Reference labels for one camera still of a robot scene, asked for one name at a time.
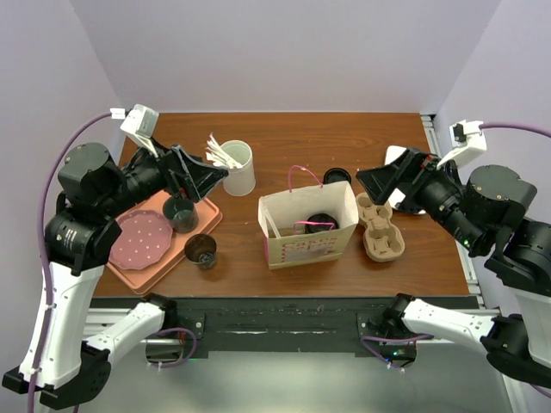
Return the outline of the dark translucent plastic cup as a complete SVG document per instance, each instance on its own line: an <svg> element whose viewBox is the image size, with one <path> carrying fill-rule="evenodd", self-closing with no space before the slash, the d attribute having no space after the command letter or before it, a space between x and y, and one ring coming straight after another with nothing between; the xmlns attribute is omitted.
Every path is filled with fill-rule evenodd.
<svg viewBox="0 0 551 413"><path fill-rule="evenodd" d="M203 270L212 268L217 262L217 243L208 234L199 233L191 237L183 251L188 261Z"/></svg>

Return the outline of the paper bag with pink handles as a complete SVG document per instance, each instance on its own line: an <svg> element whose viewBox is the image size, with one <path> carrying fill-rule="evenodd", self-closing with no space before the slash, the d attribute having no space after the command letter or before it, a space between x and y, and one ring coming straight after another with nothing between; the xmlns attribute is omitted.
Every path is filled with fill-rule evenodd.
<svg viewBox="0 0 551 413"><path fill-rule="evenodd" d="M356 197L347 182L296 188L294 165L288 170L288 188L258 199L257 220L263 233L264 256L269 269L327 262L339 259L358 225ZM305 233L306 220L316 213L328 213L339 229Z"/></svg>

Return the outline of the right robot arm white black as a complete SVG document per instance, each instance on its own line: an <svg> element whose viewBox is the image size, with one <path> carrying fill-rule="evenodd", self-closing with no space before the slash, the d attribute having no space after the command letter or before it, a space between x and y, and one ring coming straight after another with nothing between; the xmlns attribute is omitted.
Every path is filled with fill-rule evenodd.
<svg viewBox="0 0 551 413"><path fill-rule="evenodd" d="M356 172L369 198L384 204L394 190L399 210L426 212L471 257L485 258L517 297L520 313L482 317L399 293L381 314L381 342L426 336L462 344L517 381L550 386L550 225L527 217L536 187L505 166L476 168L462 182L455 161L416 148L395 161Z"/></svg>

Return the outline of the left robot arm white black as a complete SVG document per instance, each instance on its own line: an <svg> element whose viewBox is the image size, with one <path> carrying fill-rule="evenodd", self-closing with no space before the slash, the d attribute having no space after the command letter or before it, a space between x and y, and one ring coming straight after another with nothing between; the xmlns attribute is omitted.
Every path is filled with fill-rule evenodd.
<svg viewBox="0 0 551 413"><path fill-rule="evenodd" d="M76 409L102 391L116 363L142 340L180 331L176 302L149 294L121 321L84 336L93 292L121 234L119 216L161 191L200 201L226 176L179 145L157 155L139 149L125 167L104 145L71 149L58 171L56 213L38 224L44 285L33 338L3 386L33 405Z"/></svg>

